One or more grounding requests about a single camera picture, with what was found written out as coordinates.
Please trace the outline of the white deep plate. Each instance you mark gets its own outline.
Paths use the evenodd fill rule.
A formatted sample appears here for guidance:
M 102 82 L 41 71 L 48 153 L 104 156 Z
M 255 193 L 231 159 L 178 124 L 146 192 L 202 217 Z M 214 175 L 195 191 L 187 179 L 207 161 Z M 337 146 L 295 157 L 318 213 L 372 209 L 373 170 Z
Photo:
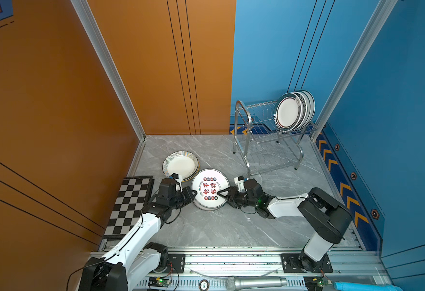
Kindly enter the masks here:
M 182 175 L 184 182 L 194 172 L 198 162 L 199 160 L 195 154 L 188 151 L 177 151 L 166 157 L 162 170 L 166 177 L 173 173 Z

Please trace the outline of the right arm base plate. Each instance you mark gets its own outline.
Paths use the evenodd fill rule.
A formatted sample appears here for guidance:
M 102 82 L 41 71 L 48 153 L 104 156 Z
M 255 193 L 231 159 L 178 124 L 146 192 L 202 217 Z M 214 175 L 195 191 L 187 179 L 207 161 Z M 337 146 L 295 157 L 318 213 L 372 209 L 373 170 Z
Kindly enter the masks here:
M 290 273 L 333 273 L 329 256 L 325 254 L 320 261 L 314 261 L 304 253 L 283 253 L 280 255 L 283 270 Z

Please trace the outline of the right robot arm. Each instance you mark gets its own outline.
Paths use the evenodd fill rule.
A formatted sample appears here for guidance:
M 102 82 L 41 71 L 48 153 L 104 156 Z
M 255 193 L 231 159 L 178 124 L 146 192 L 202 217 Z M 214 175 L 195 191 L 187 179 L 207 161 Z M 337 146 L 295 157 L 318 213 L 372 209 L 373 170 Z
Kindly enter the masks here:
M 235 209 L 253 207 L 262 218 L 305 218 L 314 234 L 298 257 L 304 272 L 322 270 L 327 252 L 342 241 L 353 219 L 347 207 L 318 187 L 303 195 L 279 198 L 266 194 L 255 179 L 248 179 L 217 194 Z

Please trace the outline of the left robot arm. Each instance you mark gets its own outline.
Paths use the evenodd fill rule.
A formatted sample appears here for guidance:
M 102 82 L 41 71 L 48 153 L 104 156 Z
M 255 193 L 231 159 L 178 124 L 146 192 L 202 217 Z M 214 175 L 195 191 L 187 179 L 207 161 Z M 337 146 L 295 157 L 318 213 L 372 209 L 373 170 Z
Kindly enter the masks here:
M 102 258 L 90 258 L 81 268 L 80 291 L 131 291 L 151 271 L 165 266 L 167 247 L 148 241 L 164 226 L 172 211 L 189 205 L 197 191 L 181 188 L 177 178 L 164 178 L 153 202 L 134 227 Z

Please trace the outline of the white red patterned plate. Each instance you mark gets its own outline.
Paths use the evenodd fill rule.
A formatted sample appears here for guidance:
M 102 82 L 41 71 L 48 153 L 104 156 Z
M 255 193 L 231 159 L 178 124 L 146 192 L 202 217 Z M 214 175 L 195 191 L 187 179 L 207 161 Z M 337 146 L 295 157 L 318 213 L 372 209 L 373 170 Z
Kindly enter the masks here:
M 219 196 L 205 196 L 195 199 L 194 205 L 204 211 L 214 211 L 223 207 L 226 200 Z

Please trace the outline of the green rimmed text plate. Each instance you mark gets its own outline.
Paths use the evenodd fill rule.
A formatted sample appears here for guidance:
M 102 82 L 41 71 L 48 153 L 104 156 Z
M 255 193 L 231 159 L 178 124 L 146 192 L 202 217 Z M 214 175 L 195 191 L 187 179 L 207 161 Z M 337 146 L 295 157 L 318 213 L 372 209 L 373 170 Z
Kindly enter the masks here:
M 275 106 L 273 120 L 280 131 L 296 130 L 303 121 L 300 96 L 295 92 L 282 95 Z

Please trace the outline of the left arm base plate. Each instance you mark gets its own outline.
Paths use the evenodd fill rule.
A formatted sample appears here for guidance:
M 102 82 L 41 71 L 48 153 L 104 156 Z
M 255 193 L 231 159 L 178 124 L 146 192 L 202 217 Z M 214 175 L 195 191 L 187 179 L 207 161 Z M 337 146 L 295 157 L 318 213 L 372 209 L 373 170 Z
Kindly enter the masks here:
M 157 273 L 166 274 L 174 269 L 177 273 L 182 274 L 185 268 L 185 254 L 183 253 L 168 253 L 161 254 L 149 259 L 145 259 L 141 267 L 137 270 L 144 274 Z

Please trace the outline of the silver wire dish rack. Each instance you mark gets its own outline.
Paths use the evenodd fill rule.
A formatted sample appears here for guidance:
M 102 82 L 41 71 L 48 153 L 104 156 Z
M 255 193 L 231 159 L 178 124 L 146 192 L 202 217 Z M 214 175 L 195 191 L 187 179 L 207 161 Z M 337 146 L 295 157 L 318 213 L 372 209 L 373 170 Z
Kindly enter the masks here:
M 297 130 L 279 130 L 274 123 L 276 101 L 235 105 L 233 153 L 242 158 L 248 177 L 293 167 L 297 170 L 304 158 L 303 137 L 314 131 L 314 124 Z

